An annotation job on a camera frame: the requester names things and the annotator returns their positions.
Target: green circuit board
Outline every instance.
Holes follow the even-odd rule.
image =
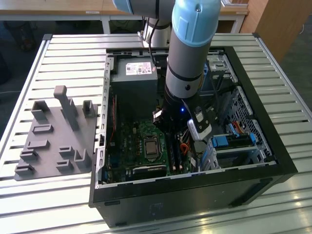
[[[144,140],[157,142],[158,156],[153,160],[145,157],[146,149]],[[163,164],[167,166],[169,175],[168,153],[164,134],[153,125],[150,120],[122,123],[120,131],[121,155],[120,164],[127,166]]]
[[[179,170],[173,167],[174,159],[168,155],[165,135],[151,120],[121,123],[118,139],[118,153],[111,153],[109,159],[111,182],[129,180],[127,172],[140,166],[165,165],[166,176],[190,172],[191,164],[186,157],[178,165]]]

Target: metal table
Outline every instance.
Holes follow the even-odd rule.
[[[76,105],[85,99],[100,105],[105,48],[141,46],[135,35],[55,35],[46,39],[0,142],[1,233],[265,234],[312,230],[312,114],[262,40],[250,34],[217,34],[212,46],[234,46],[237,51],[299,171],[287,182],[273,186],[248,206],[110,230],[97,210],[88,207],[90,173],[14,181],[14,169],[33,119],[30,108],[34,100],[59,105],[53,99],[53,89],[66,85],[67,95]]]

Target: floor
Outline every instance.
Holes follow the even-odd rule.
[[[141,27],[138,21],[113,22],[112,32],[129,33],[129,30],[122,30],[126,25],[132,28],[133,33]],[[37,49],[44,34],[102,34],[100,21],[86,22],[32,22],[34,37]],[[15,103],[19,97],[28,72],[31,68],[37,50],[32,52],[22,52],[15,44],[10,33],[0,22],[0,53],[4,57],[12,78],[5,84],[0,85],[0,137],[2,136],[6,124],[13,111]],[[291,46],[289,52],[281,63],[281,67],[291,80],[306,104],[312,109],[312,16],[305,24],[302,34]]]

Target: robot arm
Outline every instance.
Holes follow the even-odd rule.
[[[175,0],[113,0],[113,3],[129,14],[171,21]]]
[[[172,19],[163,109],[174,118],[181,108],[191,115],[188,127],[194,140],[211,132],[197,90],[211,40],[216,32],[220,0],[114,0],[125,12],[160,20]]]

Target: gray block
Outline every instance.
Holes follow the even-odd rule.
[[[49,107],[45,101],[35,101],[33,107],[31,108],[31,113],[38,122],[45,122],[47,118],[45,113],[50,111]]]
[[[82,110],[85,118],[94,118],[96,116],[96,112],[91,100],[83,101]]]
[[[94,117],[85,118],[82,105],[75,106],[76,115],[74,103],[67,101],[79,129],[72,130],[68,119],[65,119],[62,114],[62,107],[44,107],[44,110],[48,110],[44,111],[48,123],[33,119],[27,143],[23,148],[24,153],[19,160],[18,166],[21,167],[17,168],[14,176],[15,180],[82,174],[91,171],[98,107],[93,105]]]
[[[71,98],[68,99],[69,100],[69,104],[70,106],[72,107],[72,110],[74,112],[74,115],[77,116],[78,115],[78,111],[77,111],[77,108],[74,104],[74,100],[72,100]]]
[[[35,172],[35,169],[32,165],[30,164],[23,164],[23,165],[18,165],[15,168],[15,173],[18,174],[19,176],[31,176]]]
[[[73,102],[72,104],[70,103],[70,101],[67,98],[66,93],[67,93],[66,86],[58,85],[55,87],[53,95],[57,100],[59,100],[63,109],[63,114],[66,116],[66,119],[70,127],[72,128],[73,131],[77,131],[79,130],[79,125],[76,120],[75,111],[73,110],[73,107],[72,107]]]
[[[48,140],[33,140],[26,143],[27,149],[42,149],[49,148],[50,142]]]
[[[56,168],[58,169],[60,173],[70,173],[74,169],[69,159],[58,161],[56,164]]]
[[[20,158],[23,159],[25,162],[32,161],[32,160],[37,160],[38,159],[38,154],[37,152],[32,149],[32,150],[23,150],[20,153]]]
[[[77,164],[79,168],[86,168],[90,167],[91,165],[91,159],[88,155],[88,152],[86,149],[83,150],[83,155],[82,157],[80,156],[79,152],[76,150],[75,151],[75,157],[74,157],[74,162]]]
[[[32,131],[34,134],[51,133],[53,132],[53,126],[51,124],[41,124],[34,126]]]
[[[61,157],[72,157],[75,154],[75,151],[71,145],[69,146],[61,146],[59,148],[58,153],[61,155]]]

